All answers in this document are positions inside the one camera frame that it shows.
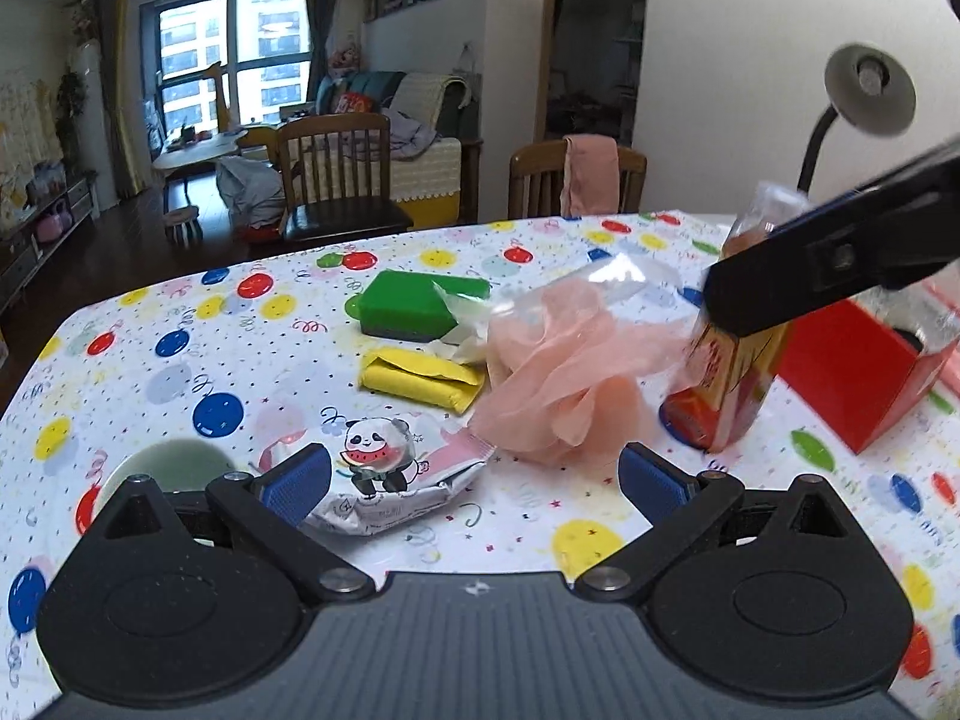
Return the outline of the balloon pattern tablecloth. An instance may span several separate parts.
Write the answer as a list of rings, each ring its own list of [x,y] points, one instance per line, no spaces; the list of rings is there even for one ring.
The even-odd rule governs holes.
[[[252,472],[300,440],[340,442],[348,421],[391,402],[356,385],[371,340],[361,291],[387,270],[482,278],[498,293],[550,283],[599,255],[661,262],[669,275],[619,305],[635,322],[688,320],[726,234],[681,211],[500,221],[334,245],[197,271],[88,301],[47,335],[2,419],[2,712],[55,697],[37,606],[107,496],[112,473],[181,439]],[[958,712],[958,401],[932,390],[853,454],[784,385],[750,433],[707,457],[659,436],[687,472],[716,468],[752,488],[825,476],[900,580],[914,626],[896,695],[924,718]]]

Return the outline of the sofa with cream cover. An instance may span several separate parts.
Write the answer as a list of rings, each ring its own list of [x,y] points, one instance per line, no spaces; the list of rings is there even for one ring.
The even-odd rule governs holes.
[[[391,199],[415,229],[452,226],[464,195],[464,146],[478,138],[467,78],[420,71],[350,71],[320,82],[316,114],[366,103],[391,124]]]

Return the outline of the wooden chair near table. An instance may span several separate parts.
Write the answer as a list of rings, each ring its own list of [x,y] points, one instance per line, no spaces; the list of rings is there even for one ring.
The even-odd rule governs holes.
[[[619,165],[620,201],[612,215],[636,213],[640,210],[646,181],[647,159],[633,149],[619,146]],[[565,138],[518,149],[509,161],[508,218],[563,216],[560,211],[563,167]]]

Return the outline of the panda print packet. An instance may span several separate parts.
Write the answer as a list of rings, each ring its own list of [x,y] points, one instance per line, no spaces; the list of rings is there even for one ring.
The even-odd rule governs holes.
[[[450,419],[341,416],[263,450],[260,499],[295,527],[373,536],[448,504],[493,456]]]

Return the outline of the clear plastic bag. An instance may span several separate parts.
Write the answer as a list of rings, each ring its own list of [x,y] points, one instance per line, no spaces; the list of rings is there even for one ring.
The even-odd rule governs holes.
[[[519,319],[530,327],[542,325],[547,313],[545,294],[553,289],[566,296],[579,283],[589,284],[602,305],[612,307],[656,288],[680,288],[682,278],[673,266],[651,257],[607,254],[539,288],[508,289],[487,299],[457,294],[434,283],[434,292],[454,319],[454,328],[430,341],[425,349],[448,361],[482,364],[487,360],[490,325],[495,320]]]

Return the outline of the round wooden table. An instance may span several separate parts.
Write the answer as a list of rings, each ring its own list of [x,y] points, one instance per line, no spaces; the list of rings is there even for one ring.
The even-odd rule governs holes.
[[[165,149],[151,163],[151,169],[155,174],[160,174],[164,182],[172,182],[179,177],[190,176],[195,171],[199,171],[201,167],[215,164],[224,156],[238,154],[238,142],[244,135],[244,130],[233,133],[218,133],[208,140],[191,143],[179,149]]]

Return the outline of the small wooden stool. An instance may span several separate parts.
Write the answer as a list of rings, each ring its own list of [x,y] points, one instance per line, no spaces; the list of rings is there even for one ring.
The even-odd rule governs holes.
[[[185,205],[167,210],[163,215],[164,235],[171,244],[189,245],[203,239],[199,221],[199,209]]]

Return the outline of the pale green cup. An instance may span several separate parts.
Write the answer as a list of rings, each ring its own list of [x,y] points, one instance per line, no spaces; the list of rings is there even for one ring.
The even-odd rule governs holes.
[[[94,512],[99,512],[129,476],[146,475],[161,491],[201,491],[224,473],[234,472],[235,464],[216,445],[200,439],[169,439],[150,445],[131,455],[106,479]]]

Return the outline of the dark seat wooden chair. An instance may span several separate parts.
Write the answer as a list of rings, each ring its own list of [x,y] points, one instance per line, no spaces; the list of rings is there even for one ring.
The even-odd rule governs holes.
[[[302,117],[277,130],[286,208],[281,237],[293,247],[381,238],[412,229],[391,197],[391,122],[374,112]]]

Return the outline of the pink mesh bath pouf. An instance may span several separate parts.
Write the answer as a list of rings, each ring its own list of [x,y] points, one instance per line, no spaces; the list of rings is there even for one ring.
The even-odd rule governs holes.
[[[619,319],[584,283],[566,296],[550,289],[545,307],[542,325],[490,325],[490,391],[470,430],[519,460],[612,475],[626,444],[656,432],[641,380],[682,362],[688,330]]]

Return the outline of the clear bottle orange contents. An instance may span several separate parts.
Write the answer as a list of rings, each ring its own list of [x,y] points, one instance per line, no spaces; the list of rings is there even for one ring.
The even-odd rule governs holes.
[[[750,206],[734,220],[721,257],[740,254],[811,208],[804,193],[760,182]],[[757,419],[775,382],[789,323],[739,338],[719,330],[701,309],[685,361],[659,408],[667,432],[682,444],[717,454],[736,444]]]

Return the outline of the dark tv cabinet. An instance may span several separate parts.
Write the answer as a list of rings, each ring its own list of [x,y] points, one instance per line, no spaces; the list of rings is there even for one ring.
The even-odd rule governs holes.
[[[29,283],[82,224],[99,216],[94,171],[86,171],[64,192],[45,199],[25,221],[2,234],[2,310],[23,297]]]

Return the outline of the yellow folded cloth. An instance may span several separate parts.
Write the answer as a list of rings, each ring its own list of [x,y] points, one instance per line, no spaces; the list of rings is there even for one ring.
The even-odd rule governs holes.
[[[404,348],[377,348],[363,356],[359,387],[462,416],[487,383],[483,367],[459,364]]]

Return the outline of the white cloth bundle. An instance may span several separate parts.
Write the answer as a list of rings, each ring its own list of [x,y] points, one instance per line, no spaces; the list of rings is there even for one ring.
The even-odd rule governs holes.
[[[267,161],[224,156],[217,162],[215,184],[235,226],[275,227],[285,213],[283,181]]]

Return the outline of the pink towel on chair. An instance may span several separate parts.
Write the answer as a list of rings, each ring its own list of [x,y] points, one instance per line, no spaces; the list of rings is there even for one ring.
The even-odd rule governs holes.
[[[565,137],[560,211],[565,218],[612,215],[619,208],[619,145],[605,135]]]

